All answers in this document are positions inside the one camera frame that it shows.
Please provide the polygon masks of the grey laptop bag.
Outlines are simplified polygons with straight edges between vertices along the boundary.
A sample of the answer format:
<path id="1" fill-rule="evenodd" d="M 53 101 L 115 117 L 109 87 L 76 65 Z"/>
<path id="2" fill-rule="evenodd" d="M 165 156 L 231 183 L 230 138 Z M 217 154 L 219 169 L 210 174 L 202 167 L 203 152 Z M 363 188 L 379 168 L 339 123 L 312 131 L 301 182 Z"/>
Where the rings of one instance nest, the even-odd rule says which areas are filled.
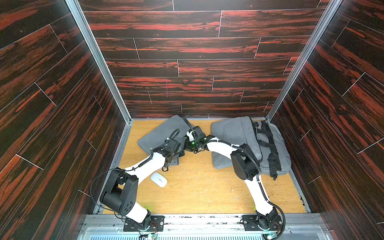
<path id="1" fill-rule="evenodd" d="M 173 133 L 176 129 L 180 130 L 179 134 L 175 137 L 175 140 L 181 143 L 181 146 L 178 150 L 179 154 L 184 145 L 183 141 L 186 139 L 186 133 L 191 129 L 186 121 L 179 115 L 172 116 L 164 123 L 156 127 L 154 130 L 149 132 L 138 141 L 138 145 L 149 155 L 151 149 L 154 149 L 163 144 L 171 135 L 171 133 Z M 171 166 L 177 165 L 179 165 L 179 155 L 176 155 L 171 163 Z"/>

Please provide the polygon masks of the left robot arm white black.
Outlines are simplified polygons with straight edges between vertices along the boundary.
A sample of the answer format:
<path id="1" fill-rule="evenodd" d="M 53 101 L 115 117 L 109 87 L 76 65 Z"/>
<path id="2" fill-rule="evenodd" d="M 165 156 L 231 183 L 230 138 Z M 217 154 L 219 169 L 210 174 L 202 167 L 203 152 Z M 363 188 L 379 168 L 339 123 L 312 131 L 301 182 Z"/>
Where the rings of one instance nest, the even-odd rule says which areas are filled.
<path id="1" fill-rule="evenodd" d="M 186 136 L 177 139 L 180 130 L 174 130 L 166 138 L 163 144 L 151 149 L 150 155 L 130 168 L 113 168 L 97 175 L 90 186 L 93 193 L 93 185 L 102 175 L 109 174 L 107 182 L 101 191 L 100 202 L 105 205 L 104 209 L 114 212 L 121 217 L 127 225 L 132 224 L 140 230 L 145 230 L 151 222 L 151 212 L 137 203 L 138 187 L 152 173 L 161 169 L 167 172 L 174 158 L 180 152 Z"/>

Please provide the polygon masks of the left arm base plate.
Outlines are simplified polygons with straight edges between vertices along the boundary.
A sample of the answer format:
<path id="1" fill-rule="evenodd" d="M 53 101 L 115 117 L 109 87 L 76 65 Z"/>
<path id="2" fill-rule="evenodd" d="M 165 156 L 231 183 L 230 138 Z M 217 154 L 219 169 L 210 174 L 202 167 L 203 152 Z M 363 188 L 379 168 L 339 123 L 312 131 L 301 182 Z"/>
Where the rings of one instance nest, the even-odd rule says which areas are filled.
<path id="1" fill-rule="evenodd" d="M 142 223 L 137 223 L 132 219 L 127 218 L 123 232 L 162 232 L 164 229 L 165 216 L 151 215 Z"/>

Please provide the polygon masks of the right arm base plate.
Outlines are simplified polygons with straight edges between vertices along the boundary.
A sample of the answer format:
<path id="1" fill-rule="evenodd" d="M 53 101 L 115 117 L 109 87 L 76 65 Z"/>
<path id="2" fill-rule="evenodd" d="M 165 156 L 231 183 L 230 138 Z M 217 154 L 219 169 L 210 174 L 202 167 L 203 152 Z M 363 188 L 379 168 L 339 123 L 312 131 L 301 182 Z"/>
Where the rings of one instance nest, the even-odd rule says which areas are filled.
<path id="1" fill-rule="evenodd" d="M 243 215 L 240 223 L 245 231 L 280 232 L 285 224 L 285 218 L 280 215 L 267 217 L 264 215 Z"/>

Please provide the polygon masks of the grey bag with straps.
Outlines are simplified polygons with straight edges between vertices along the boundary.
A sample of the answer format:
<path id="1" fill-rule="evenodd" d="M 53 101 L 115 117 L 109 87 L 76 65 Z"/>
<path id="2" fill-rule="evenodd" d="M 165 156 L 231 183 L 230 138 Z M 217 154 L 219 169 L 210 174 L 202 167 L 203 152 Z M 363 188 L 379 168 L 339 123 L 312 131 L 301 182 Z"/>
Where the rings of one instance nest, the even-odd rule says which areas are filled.
<path id="1" fill-rule="evenodd" d="M 262 153 L 262 160 L 260 160 L 262 174 L 274 180 L 278 176 L 287 174 L 291 170 L 292 161 L 278 127 L 266 121 L 255 121 L 253 127 Z"/>

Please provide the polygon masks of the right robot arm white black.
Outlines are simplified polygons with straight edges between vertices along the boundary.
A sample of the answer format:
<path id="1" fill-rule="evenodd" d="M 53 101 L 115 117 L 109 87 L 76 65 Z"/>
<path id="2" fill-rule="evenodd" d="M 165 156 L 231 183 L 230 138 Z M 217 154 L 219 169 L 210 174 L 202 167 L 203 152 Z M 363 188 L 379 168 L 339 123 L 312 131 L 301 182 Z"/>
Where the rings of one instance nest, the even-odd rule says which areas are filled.
<path id="1" fill-rule="evenodd" d="M 207 136 L 199 126 L 189 125 L 183 149 L 195 154 L 210 151 L 229 159 L 235 174 L 246 183 L 255 202 L 257 219 L 254 224 L 263 231 L 276 231 L 279 237 L 285 230 L 286 218 L 283 210 L 271 202 L 264 187 L 260 149 L 270 149 L 267 167 L 270 176 L 276 179 L 281 162 L 273 133 L 265 121 L 257 123 L 250 117 L 228 119 L 215 125 L 222 128 L 221 135 L 226 137 L 225 140 Z"/>

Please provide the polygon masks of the grey laptop sleeve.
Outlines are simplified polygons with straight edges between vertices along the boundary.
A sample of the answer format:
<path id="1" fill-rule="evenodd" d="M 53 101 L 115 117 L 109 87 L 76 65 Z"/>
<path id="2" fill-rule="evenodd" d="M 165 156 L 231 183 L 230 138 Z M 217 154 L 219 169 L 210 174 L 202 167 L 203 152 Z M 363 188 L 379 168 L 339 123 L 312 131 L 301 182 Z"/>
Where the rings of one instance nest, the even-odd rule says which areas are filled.
<path id="1" fill-rule="evenodd" d="M 231 144 L 247 144 L 260 162 L 261 169 L 269 168 L 268 160 L 261 151 L 250 117 L 237 117 L 212 123 L 211 135 Z"/>

